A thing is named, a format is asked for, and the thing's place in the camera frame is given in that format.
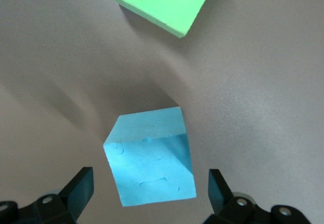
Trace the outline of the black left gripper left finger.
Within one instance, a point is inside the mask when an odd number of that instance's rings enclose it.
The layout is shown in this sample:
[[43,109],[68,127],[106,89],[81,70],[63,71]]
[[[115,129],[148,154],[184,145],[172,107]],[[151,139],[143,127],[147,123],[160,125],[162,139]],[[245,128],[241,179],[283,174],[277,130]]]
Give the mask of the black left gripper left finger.
[[93,193],[93,168],[83,167],[58,194],[41,196],[23,208],[1,201],[1,223],[77,223]]

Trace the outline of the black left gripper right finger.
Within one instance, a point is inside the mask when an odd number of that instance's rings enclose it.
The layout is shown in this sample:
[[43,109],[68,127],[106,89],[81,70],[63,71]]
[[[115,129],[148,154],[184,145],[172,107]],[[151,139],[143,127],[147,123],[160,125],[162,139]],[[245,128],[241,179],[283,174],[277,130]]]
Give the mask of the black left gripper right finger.
[[208,196],[214,213],[204,223],[310,223],[292,206],[274,205],[268,212],[246,197],[235,196],[218,169],[209,170]]

